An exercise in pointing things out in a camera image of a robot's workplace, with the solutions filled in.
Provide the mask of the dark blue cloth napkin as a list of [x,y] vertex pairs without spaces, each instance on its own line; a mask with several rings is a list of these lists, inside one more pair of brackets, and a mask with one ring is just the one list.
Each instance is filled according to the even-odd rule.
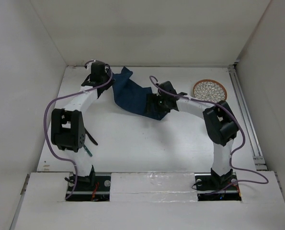
[[158,115],[146,114],[147,94],[152,94],[151,87],[141,87],[130,78],[133,71],[123,67],[121,72],[113,75],[114,102],[122,109],[154,120],[162,120],[168,113]]

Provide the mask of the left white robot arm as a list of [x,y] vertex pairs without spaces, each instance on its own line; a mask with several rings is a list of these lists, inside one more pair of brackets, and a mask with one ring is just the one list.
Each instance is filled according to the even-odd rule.
[[86,140],[83,115],[114,80],[110,66],[104,62],[92,60],[85,64],[85,68],[91,72],[81,84],[80,91],[64,107],[51,113],[51,143],[65,152],[75,166],[74,178],[70,181],[91,190],[96,179],[91,156],[83,147]]

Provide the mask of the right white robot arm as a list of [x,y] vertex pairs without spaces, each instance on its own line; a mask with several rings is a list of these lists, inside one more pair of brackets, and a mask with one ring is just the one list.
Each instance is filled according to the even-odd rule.
[[175,110],[203,119],[214,150],[210,183],[217,189],[225,186],[232,176],[229,159],[239,130],[229,104],[224,100],[203,102],[183,92],[177,94],[170,81],[155,86],[158,92],[147,94],[146,114],[159,116]]

